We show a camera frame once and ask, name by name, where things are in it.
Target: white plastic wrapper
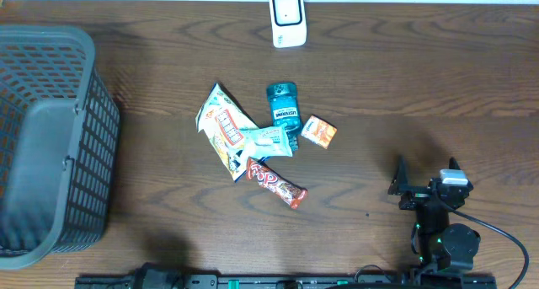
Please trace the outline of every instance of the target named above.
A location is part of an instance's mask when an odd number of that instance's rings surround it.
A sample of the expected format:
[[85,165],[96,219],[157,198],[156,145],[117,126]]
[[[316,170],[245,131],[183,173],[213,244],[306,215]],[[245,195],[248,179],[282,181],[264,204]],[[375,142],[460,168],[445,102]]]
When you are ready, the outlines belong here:
[[218,83],[200,107],[196,129],[204,130],[232,179],[239,179],[247,168],[247,159],[241,159],[245,136],[243,130],[259,129],[221,90]]
[[245,147],[240,156],[242,163],[247,164],[249,157],[259,160],[274,156],[292,156],[284,126],[241,130],[240,132],[245,136]]

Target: small orange box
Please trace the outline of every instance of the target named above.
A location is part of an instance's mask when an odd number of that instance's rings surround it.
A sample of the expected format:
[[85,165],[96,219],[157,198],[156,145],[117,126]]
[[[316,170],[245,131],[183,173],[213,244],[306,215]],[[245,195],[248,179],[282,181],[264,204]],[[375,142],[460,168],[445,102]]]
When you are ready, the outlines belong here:
[[334,138],[337,129],[327,122],[320,120],[314,115],[311,115],[307,123],[305,123],[302,136],[311,142],[327,149],[329,143]]

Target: white device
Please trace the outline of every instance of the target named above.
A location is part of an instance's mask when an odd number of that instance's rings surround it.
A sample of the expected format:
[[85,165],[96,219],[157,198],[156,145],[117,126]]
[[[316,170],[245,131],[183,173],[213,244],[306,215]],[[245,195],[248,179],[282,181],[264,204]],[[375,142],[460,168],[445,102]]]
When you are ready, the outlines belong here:
[[303,0],[269,0],[275,48],[303,45],[307,41],[307,19]]
[[468,185],[468,178],[462,170],[442,169],[440,170],[442,184],[449,185]]

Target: snack wrapper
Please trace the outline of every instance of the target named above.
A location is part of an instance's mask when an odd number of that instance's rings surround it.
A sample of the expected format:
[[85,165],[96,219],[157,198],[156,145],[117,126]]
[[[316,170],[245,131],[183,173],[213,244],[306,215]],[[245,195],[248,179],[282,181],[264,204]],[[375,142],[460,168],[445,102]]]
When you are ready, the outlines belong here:
[[328,148],[329,143],[334,138],[335,133],[337,133],[337,129],[334,126],[320,120],[314,115],[311,115],[302,130],[303,137],[323,147],[324,149]]
[[294,210],[307,197],[308,192],[306,189],[301,189],[282,179],[272,169],[257,163],[252,158],[249,158],[247,162],[247,178],[256,178],[260,187],[277,194]]
[[196,129],[204,130],[232,179],[239,179],[247,168],[240,157],[245,146],[241,130],[259,129],[221,90],[218,83],[200,107],[196,116]]
[[272,126],[258,130],[240,130],[245,136],[245,147],[241,158],[261,159],[274,156],[292,156],[288,135],[284,126]]

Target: mouthwash bottle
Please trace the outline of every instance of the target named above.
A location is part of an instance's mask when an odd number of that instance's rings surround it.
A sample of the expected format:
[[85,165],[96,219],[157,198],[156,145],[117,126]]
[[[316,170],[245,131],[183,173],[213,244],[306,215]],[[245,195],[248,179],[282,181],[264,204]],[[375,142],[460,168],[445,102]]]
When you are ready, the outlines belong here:
[[297,87],[295,83],[274,83],[266,89],[273,126],[286,124],[292,151],[298,149],[297,136],[302,132],[300,110],[297,107]]

